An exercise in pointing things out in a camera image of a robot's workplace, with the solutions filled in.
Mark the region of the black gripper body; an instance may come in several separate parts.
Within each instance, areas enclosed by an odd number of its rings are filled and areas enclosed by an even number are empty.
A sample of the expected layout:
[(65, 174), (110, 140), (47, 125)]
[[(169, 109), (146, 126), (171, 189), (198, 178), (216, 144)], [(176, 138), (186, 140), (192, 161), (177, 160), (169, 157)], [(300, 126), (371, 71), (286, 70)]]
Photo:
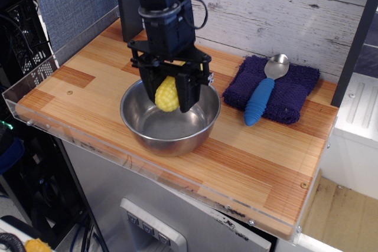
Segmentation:
[(195, 30), (191, 0), (177, 0), (162, 10), (138, 9), (147, 39), (130, 40), (134, 67), (157, 67), (166, 76), (193, 76), (199, 84), (211, 84), (211, 57), (194, 46)]

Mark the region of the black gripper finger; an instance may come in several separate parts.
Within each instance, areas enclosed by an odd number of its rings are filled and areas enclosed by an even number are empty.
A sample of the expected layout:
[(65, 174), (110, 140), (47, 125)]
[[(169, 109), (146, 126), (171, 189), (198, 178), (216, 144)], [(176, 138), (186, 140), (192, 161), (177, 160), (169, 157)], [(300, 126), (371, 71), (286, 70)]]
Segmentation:
[(193, 76), (178, 73), (175, 76), (175, 86), (178, 93), (180, 111), (188, 112), (200, 98), (201, 87)]
[(157, 88), (167, 76), (161, 73), (157, 67), (140, 67), (139, 73), (150, 101), (155, 103)]

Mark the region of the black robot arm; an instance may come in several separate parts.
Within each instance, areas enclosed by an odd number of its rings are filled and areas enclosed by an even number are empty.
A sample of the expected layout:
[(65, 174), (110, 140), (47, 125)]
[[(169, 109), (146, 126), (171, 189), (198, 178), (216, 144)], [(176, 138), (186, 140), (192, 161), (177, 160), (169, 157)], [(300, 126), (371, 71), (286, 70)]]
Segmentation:
[(148, 97), (155, 100), (158, 87), (171, 76), (181, 112), (189, 111), (200, 99), (202, 85), (213, 82), (211, 57), (197, 49), (193, 0), (139, 0), (147, 39), (130, 40), (131, 62), (138, 68)]

